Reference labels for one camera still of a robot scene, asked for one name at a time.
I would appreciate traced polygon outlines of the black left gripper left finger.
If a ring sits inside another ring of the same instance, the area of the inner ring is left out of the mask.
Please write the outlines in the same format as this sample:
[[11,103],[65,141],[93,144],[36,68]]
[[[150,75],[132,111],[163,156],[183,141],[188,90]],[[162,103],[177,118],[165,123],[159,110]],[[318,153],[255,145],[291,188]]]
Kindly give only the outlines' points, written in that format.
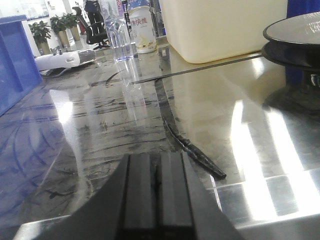
[[102,188],[47,231],[49,240],[154,240],[156,153],[126,154]]

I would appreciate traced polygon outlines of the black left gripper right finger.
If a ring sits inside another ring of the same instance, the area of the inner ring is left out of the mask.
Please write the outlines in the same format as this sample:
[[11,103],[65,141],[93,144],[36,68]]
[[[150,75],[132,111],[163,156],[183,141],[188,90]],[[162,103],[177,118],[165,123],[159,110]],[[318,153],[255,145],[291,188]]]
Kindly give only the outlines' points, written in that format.
[[185,152],[162,152],[158,169],[162,240],[242,240],[195,173]]

